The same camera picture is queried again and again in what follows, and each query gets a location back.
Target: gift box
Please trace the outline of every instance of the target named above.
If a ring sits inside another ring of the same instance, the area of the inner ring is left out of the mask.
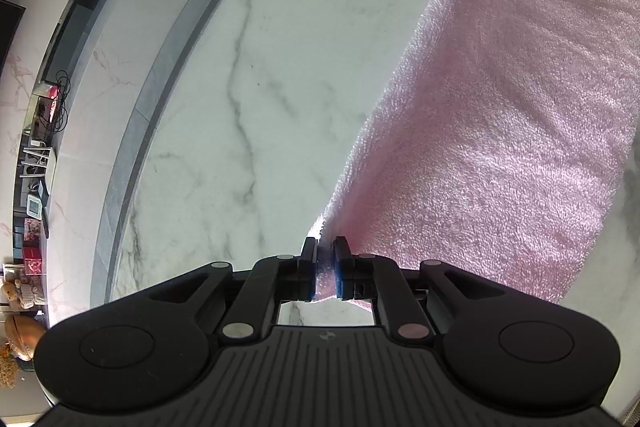
[[[42,275],[42,252],[39,247],[22,247],[24,272],[27,275]]]

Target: marble countertop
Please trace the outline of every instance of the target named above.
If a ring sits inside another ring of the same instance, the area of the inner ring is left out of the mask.
[[[215,260],[248,269],[298,253],[427,1],[222,0],[146,150],[113,298]],[[616,415],[640,389],[639,159],[565,301],[622,346],[606,400]],[[314,323],[333,306],[289,312]],[[340,323],[362,313],[342,310]]]

